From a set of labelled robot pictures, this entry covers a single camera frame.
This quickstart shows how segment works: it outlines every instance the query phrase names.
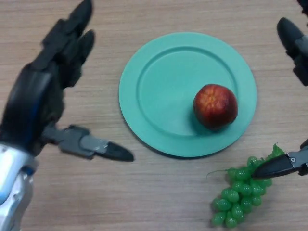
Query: nectarine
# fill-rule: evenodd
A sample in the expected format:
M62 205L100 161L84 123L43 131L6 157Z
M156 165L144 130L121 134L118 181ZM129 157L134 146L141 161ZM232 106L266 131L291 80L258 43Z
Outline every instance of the nectarine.
M193 101L198 121L210 130L224 128L238 115L238 104L233 92L218 84L203 86Z

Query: robotic hand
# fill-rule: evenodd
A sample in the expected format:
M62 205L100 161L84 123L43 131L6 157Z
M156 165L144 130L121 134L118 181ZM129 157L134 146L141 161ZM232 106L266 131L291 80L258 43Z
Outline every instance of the robotic hand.
M64 89L81 77L82 65L94 44L94 32L83 31L92 15L91 0L83 0L60 19L42 41L37 58L24 66L9 95L0 127L0 231L19 231L32 198L35 157L46 144L64 153L92 159L133 161L127 149L90 131L71 125L59 130Z
M302 13L308 16L308 0L297 0ZM277 24L277 31L286 54L294 61L293 72L304 86L308 86L308 36L287 18ZM253 177L266 179L298 172L300 176L308 174L308 139L301 144L300 151L288 152L260 165Z

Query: teal plate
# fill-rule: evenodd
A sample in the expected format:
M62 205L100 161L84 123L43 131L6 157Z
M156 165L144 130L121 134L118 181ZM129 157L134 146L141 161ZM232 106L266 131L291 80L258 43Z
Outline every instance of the teal plate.
M196 120L193 100L205 84L232 90L238 116L211 132ZM161 36L139 49L119 85L125 121L141 141L173 157L196 158L233 144L246 131L257 106L256 82L243 57L225 42L201 33Z

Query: wood grain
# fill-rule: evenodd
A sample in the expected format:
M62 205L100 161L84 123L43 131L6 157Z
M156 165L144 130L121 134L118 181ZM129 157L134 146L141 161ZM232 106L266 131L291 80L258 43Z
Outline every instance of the wood grain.
M58 18L78 0L0 0L0 108L21 68ZM266 156L274 143L298 150L308 137L308 90L292 73L276 33L283 16L307 31L295 1L280 0L95 0L89 28L96 44L84 76L66 92L60 126L80 124L93 134L131 149L133 163L81 160L46 147L38 157L35 194L23 220L25 231L204 231L212 230L209 203L227 186L223 174L251 156ZM258 105L248 131L209 158L174 160L138 142L118 105L118 83L127 61L146 42L166 33L198 31L231 44L257 81ZM307 228L308 180L279 178L263 204L239 230Z

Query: plastic grape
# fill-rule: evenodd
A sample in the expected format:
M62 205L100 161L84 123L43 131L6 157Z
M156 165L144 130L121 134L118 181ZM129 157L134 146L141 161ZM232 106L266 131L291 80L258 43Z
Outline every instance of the plastic grape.
M244 168L238 169L235 174L236 178L239 180L246 180L250 177L249 172L247 171L247 169Z
M261 186L255 182L254 180L250 181L250 186L252 188L252 195L253 196L260 196L261 195Z
M212 206L215 210L219 210L218 204L219 204L219 199L215 198L212 202Z
M254 206L260 206L262 204L262 199L260 196L253 196L251 198L251 203Z
M263 184L264 184L266 187L270 187L270 186L272 186L273 181L272 181L272 179L265 179L265 180L263 180Z
M227 173L228 173L230 180L236 179L236 169L235 168L228 169Z
M232 216L234 219L238 222L241 223L245 220L244 217L244 212L241 209L241 206L239 204L234 204L231 210Z
M232 204L230 201L227 201L226 199L221 199L218 201L218 208L220 211L228 211L231 209Z
M249 196L252 193L252 188L248 184L243 184L240 188L240 194L243 196Z
M242 185L243 185L242 181L236 181L232 184L231 188L239 193Z
M233 229L237 226L237 222L232 216L232 213L229 211L227 212L227 217L226 217L226 226L230 229Z
M222 192L221 192L221 198L223 198L223 199L228 199L228 194L230 193L230 189L229 188L226 188L226 189L224 189L224 190L222 190Z
M260 186L260 195L264 196L266 194L266 188Z
M218 211L211 219L213 226L225 224L227 228L235 228L245 221L254 207L261 206L262 196L272 185L272 179L254 180L252 174L259 165L282 154L284 151L275 144L272 153L265 159L251 156L246 166L226 170L231 185L222 190L221 199L216 198L212 203Z
M252 201L249 197L244 197L241 200L241 209L244 213L250 213L252 211Z
M237 193L237 191L233 190L233 189L230 189L229 192L228 192L228 195L227 195L227 199L230 201L230 202L237 202L239 201L240 199L240 196L239 194Z
M257 163L258 158L256 158L255 156L251 156L248 158L247 160L247 166L255 166L255 164Z
M220 226L223 224L223 222L226 219L226 212L218 212L216 214L214 214L213 218L212 218L212 224L213 226Z

